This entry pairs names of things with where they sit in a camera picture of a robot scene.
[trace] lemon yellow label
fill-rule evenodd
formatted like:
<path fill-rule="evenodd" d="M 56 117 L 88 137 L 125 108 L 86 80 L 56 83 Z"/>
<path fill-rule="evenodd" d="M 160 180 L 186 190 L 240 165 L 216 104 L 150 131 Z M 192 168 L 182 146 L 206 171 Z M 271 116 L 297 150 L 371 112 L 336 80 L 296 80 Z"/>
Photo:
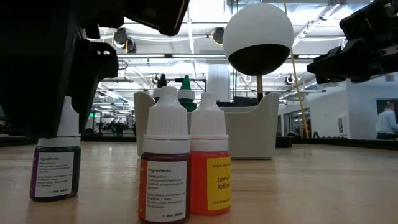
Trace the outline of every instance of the lemon yellow label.
<path fill-rule="evenodd" d="M 207 209 L 231 206 L 231 158 L 207 159 Z"/>

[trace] white sphere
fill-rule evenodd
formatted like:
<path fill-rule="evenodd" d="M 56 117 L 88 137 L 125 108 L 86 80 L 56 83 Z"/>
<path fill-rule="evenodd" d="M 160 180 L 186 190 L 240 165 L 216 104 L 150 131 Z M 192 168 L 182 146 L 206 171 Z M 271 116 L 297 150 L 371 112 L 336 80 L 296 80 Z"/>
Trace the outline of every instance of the white sphere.
<path fill-rule="evenodd" d="M 264 75 L 285 62 L 293 39 L 293 26 L 285 12 L 260 3 L 244 7 L 231 18 L 224 31 L 223 47 L 236 70 Z"/>

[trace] ingredients label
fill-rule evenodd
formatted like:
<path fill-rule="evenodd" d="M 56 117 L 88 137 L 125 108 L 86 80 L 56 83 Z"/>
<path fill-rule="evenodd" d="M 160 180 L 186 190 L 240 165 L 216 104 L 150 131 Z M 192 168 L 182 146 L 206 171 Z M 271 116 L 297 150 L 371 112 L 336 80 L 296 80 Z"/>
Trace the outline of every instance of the ingredients label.
<path fill-rule="evenodd" d="M 36 197 L 53 197 L 72 191 L 74 152 L 40 152 L 37 161 Z"/>
<path fill-rule="evenodd" d="M 207 159 L 207 209 L 231 206 L 231 157 Z"/>
<path fill-rule="evenodd" d="M 187 162 L 141 160 L 139 216 L 151 222 L 185 218 Z"/>

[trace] person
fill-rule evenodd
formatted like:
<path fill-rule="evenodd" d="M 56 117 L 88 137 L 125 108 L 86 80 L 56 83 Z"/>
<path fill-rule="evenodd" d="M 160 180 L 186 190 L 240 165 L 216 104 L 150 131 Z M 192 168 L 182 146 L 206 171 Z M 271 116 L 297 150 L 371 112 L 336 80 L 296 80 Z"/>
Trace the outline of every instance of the person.
<path fill-rule="evenodd" d="M 398 124 L 396 123 L 393 102 L 387 101 L 386 109 L 377 117 L 376 132 L 376 139 L 378 140 L 395 139 L 394 133 L 398 132 Z"/>

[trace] ceiling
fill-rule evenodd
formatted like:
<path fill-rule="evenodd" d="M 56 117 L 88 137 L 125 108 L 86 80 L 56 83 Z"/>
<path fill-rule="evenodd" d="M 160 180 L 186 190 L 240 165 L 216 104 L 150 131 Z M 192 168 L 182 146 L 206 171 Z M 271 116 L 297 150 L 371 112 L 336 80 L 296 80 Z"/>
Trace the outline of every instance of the ceiling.
<path fill-rule="evenodd" d="M 293 51 L 295 55 L 320 55 L 325 54 L 333 47 L 341 45 L 344 35 L 339 27 L 342 18 L 354 11 L 361 9 L 368 0 L 331 1 L 339 4 L 329 4 L 321 0 L 287 0 L 287 15 L 294 27 L 295 42 Z M 211 38 L 211 32 L 216 27 L 225 27 L 231 16 L 237 10 L 249 4 L 260 4 L 261 0 L 190 0 L 180 32 L 175 37 L 166 37 L 156 30 L 125 19 L 123 27 L 137 47 L 136 54 L 223 54 L 223 46 L 216 44 Z M 283 1 L 271 0 L 284 11 Z M 101 28 L 101 39 L 95 41 L 113 44 L 115 29 Z M 121 54 L 123 49 L 116 48 Z M 164 73 L 167 78 L 180 78 L 189 75 L 190 78 L 206 78 L 209 64 L 224 64 L 228 66 L 225 58 L 219 59 L 174 59 L 174 58 L 123 58 L 121 67 L 128 64 L 128 68 L 119 71 L 117 82 L 101 82 L 99 88 L 117 89 L 117 96 L 97 94 L 95 101 L 110 103 L 130 103 L 134 106 L 133 94 L 143 89 L 152 89 L 152 79 L 156 74 Z M 315 76 L 307 72 L 306 66 L 311 60 L 296 60 L 295 69 L 302 88 L 320 89 L 322 86 L 314 85 Z M 231 88 L 233 88 L 232 67 L 229 66 L 231 75 Z M 288 59 L 280 68 L 271 74 L 263 76 L 264 89 L 289 90 L 294 86 L 285 84 L 285 78 L 293 74 L 293 66 Z M 180 83 L 170 82 L 169 85 L 179 87 Z M 238 75 L 237 86 L 239 90 L 256 89 L 255 78 L 244 74 Z M 204 88 L 203 82 L 192 83 L 192 88 Z M 126 105 L 116 107 L 125 109 Z"/>

